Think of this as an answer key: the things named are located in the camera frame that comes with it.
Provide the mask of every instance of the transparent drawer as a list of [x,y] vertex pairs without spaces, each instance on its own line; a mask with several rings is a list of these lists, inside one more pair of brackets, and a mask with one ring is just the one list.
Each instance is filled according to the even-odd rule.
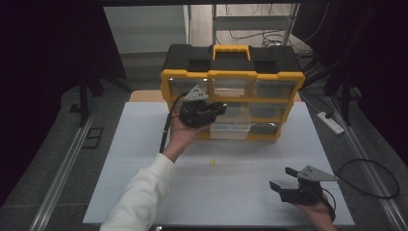
[[179,79],[171,78],[168,79],[168,84],[170,85],[171,97],[177,97],[182,92],[191,90],[196,85],[198,85],[204,92],[208,94],[208,79]]
[[216,122],[210,127],[210,133],[212,139],[244,140],[250,128],[250,115],[246,104],[241,107],[229,105],[224,115],[217,116]]
[[213,79],[213,95],[217,97],[246,98],[249,95],[249,87],[248,79]]
[[258,118],[276,118],[282,117],[285,112],[287,104],[273,104],[273,103],[249,103],[249,112],[251,117]]
[[279,128],[279,123],[252,123],[250,134],[254,135],[274,135]]
[[258,98],[289,99],[296,81],[255,81],[253,95]]

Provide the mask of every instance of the white wall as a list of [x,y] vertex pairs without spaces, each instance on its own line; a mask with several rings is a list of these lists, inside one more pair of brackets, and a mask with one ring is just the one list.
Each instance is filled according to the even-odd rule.
[[183,6],[104,8],[120,54],[166,52],[187,43]]

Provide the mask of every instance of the human hand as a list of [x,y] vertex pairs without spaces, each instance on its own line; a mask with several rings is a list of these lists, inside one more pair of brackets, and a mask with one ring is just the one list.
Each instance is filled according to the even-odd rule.
[[303,211],[309,218],[318,231],[337,231],[338,229],[334,226],[333,221],[330,217],[329,209],[319,201],[315,205],[302,205],[302,204],[293,204],[301,211]]
[[179,117],[174,117],[170,122],[170,141],[163,154],[170,161],[176,162],[177,158],[184,152],[184,149],[195,140],[197,133],[209,127],[210,125],[191,128],[184,124]]

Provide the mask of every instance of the yellow handle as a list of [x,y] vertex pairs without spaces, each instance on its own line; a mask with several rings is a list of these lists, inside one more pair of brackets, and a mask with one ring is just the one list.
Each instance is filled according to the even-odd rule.
[[248,60],[251,60],[247,45],[214,45],[213,60],[216,59],[217,52],[245,52]]

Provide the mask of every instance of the black stand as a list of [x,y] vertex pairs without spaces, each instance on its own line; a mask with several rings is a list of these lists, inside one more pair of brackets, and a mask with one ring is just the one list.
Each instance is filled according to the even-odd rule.
[[324,87],[325,95],[334,95],[336,91],[339,89],[340,85],[343,84],[342,106],[341,106],[342,118],[344,119],[344,122],[348,126],[351,125],[349,121],[349,117],[348,117],[348,107],[349,107],[350,87],[351,87],[350,85],[351,73],[349,71],[349,67],[351,66],[350,57],[353,54],[353,51],[355,50],[357,42],[360,40],[363,33],[366,31],[368,25],[370,24],[371,19],[373,18],[380,4],[381,3],[368,3],[368,7],[366,11],[364,12],[364,15],[359,21],[357,28],[352,34],[351,40],[348,42],[340,58],[337,61],[335,61],[333,64],[325,68],[322,72],[307,79],[302,87],[304,89],[308,87],[309,85],[315,83],[317,80],[329,74],[331,75]]

